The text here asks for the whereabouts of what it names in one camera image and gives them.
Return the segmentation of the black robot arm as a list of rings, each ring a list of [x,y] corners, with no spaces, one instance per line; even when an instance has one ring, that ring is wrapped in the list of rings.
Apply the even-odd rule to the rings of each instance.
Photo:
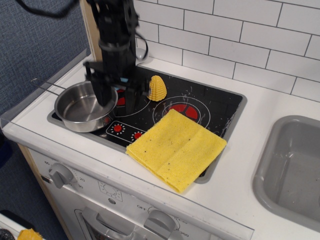
[[[87,61],[86,80],[93,87],[97,102],[106,106],[113,87],[124,90],[125,110],[131,114],[142,94],[149,91],[149,81],[138,78],[136,69],[136,28],[139,25],[131,0],[89,0],[99,31],[101,61]]]

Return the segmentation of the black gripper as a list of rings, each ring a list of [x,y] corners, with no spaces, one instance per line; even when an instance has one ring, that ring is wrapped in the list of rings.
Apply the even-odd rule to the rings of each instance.
[[[135,77],[136,73],[136,49],[128,49],[120,52],[102,51],[102,61],[86,61],[83,65],[86,69],[85,78],[91,82],[93,92],[98,103],[104,107],[112,99],[111,87],[121,83],[120,78],[130,75],[126,84],[125,110],[131,114],[140,102],[141,95],[148,95],[149,81]]]

